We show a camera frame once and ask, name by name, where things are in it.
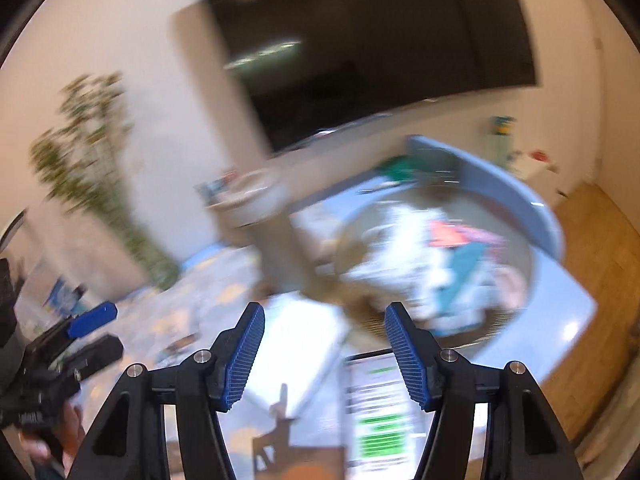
green leaves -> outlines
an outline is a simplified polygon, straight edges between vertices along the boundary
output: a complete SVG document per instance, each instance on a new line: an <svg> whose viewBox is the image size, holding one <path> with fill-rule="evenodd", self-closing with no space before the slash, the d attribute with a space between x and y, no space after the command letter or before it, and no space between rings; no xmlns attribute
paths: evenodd
<svg viewBox="0 0 640 480"><path fill-rule="evenodd" d="M69 211L89 209L101 214L128 214L120 189L116 149L110 132L126 126L116 124L111 109L122 95L119 72L91 79L81 75L62 89L59 112L66 125L47 130L30 149L31 165L49 198L69 206Z"/></svg>

teal cloth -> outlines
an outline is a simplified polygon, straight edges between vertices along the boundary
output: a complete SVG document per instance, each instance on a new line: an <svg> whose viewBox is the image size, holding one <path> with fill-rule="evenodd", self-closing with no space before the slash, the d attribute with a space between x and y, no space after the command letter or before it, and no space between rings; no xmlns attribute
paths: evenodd
<svg viewBox="0 0 640 480"><path fill-rule="evenodd" d="M483 243L471 242L454 249L449 267L456 277L451 285L438 292L438 306L441 316L455 316L457 314L457 312L450 311L451 303L484 259L486 248L487 245Z"/></svg>

pile of clothes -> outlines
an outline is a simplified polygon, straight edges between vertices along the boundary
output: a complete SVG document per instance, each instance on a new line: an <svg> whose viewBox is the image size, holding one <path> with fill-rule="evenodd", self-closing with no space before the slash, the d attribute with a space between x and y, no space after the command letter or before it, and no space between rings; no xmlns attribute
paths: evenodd
<svg viewBox="0 0 640 480"><path fill-rule="evenodd" d="M524 304L524 278L500 264L504 238L450 221L440 208L381 207L382 225L364 233L364 261L343 276L365 286L375 308L402 301L419 326L446 336L479 328L489 307Z"/></svg>

wooden floor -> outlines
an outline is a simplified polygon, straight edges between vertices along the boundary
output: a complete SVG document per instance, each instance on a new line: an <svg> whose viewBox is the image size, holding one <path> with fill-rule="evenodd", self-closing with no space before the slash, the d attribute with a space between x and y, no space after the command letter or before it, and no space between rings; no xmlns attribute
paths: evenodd
<svg viewBox="0 0 640 480"><path fill-rule="evenodd" d="M556 208L564 266L598 303L584 335L542 388L571 440L621 379L640 305L640 235L598 187L582 184Z"/></svg>

blue object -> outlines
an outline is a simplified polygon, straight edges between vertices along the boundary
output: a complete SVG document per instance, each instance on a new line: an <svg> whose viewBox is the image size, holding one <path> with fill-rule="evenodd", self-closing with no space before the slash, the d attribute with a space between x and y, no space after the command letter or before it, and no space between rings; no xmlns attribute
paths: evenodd
<svg viewBox="0 0 640 480"><path fill-rule="evenodd" d="M201 264L209 260L210 258L213 258L225 247L226 247L226 244L224 242L215 242L210 246L205 247L203 250L197 252L191 258L184 260L183 263L180 265L180 268L183 271L187 271L192 267L195 267L198 264Z"/></svg>
<svg viewBox="0 0 640 480"><path fill-rule="evenodd" d="M113 321L117 315L118 309L116 306L111 301L105 301L89 312L76 317L66 330L66 334L71 338L84 337Z"/></svg>
<svg viewBox="0 0 640 480"><path fill-rule="evenodd" d="M69 287L65 280L58 278L49 293L45 308L57 312L62 317L71 316L82 309L80 296L81 294Z"/></svg>
<svg viewBox="0 0 640 480"><path fill-rule="evenodd" d="M264 309L258 303L250 303L249 305L254 306L254 311L250 313L249 319L245 322L240 319L235 328L225 331L229 332L226 340L228 344L232 344L234 339L238 341L226 364L225 384L220 397L220 403L226 410L229 410L231 405L242 397L255 355L264 335Z"/></svg>
<svg viewBox="0 0 640 480"><path fill-rule="evenodd" d="M431 400L428 389L427 370L412 342L408 331L410 327L407 327L406 323L402 323L402 312L399 312L398 308L404 311L406 317L409 319L409 323L411 323L414 330L416 330L409 315L404 310L404 306L402 306L401 303L392 303L385 310L386 338L388 338L391 343L391 348L396 356L396 361L398 361L398 367L404 379L404 384L409 391L409 396L412 400L420 404L421 409L425 410Z"/></svg>
<svg viewBox="0 0 640 480"><path fill-rule="evenodd" d="M507 208L519 221L531 243L555 260L564 255L564 235L551 208L529 186L512 174L464 152L423 136L409 136L407 150L420 158L423 148L448 150L460 159L458 176L462 189L487 196Z"/></svg>
<svg viewBox="0 0 640 480"><path fill-rule="evenodd" d="M451 312L450 306L460 290L466 285L471 274L481 263L486 250L486 245L480 242L471 242L457 247L453 251L450 268L456 275L451 285L438 291L438 307L441 316L455 316L457 312Z"/></svg>

